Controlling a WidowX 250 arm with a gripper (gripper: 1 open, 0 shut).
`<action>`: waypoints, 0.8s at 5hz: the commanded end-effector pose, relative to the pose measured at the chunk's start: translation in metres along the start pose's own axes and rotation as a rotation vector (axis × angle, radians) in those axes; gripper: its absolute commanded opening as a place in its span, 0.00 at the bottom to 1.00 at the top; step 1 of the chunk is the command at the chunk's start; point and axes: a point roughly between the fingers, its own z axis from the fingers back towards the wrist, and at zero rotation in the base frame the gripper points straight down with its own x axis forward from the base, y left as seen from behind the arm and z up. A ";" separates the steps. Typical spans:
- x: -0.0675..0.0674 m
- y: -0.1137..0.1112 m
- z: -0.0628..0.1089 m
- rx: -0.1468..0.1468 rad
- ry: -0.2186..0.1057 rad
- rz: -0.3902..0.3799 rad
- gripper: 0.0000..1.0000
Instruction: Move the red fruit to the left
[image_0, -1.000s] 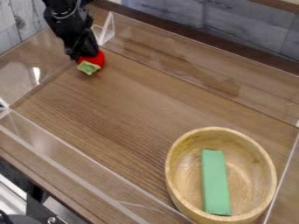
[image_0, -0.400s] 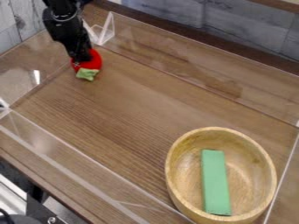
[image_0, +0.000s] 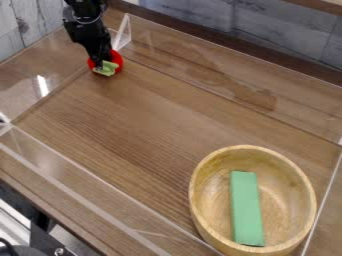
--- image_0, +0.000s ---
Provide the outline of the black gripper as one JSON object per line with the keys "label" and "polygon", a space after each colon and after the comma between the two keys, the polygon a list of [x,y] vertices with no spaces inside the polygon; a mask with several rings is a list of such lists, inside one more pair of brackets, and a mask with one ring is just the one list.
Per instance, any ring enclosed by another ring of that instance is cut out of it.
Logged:
{"label": "black gripper", "polygon": [[63,17],[63,25],[71,40],[86,48],[96,67],[102,68],[103,61],[111,60],[111,35],[102,16],[68,15]]}

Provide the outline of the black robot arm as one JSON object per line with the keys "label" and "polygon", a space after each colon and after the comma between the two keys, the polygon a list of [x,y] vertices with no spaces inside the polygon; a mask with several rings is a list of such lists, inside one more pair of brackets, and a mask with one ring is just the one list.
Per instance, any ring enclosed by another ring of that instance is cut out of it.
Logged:
{"label": "black robot arm", "polygon": [[107,9],[104,0],[64,0],[63,25],[74,43],[80,44],[95,64],[103,70],[103,62],[111,61],[111,35],[103,23]]}

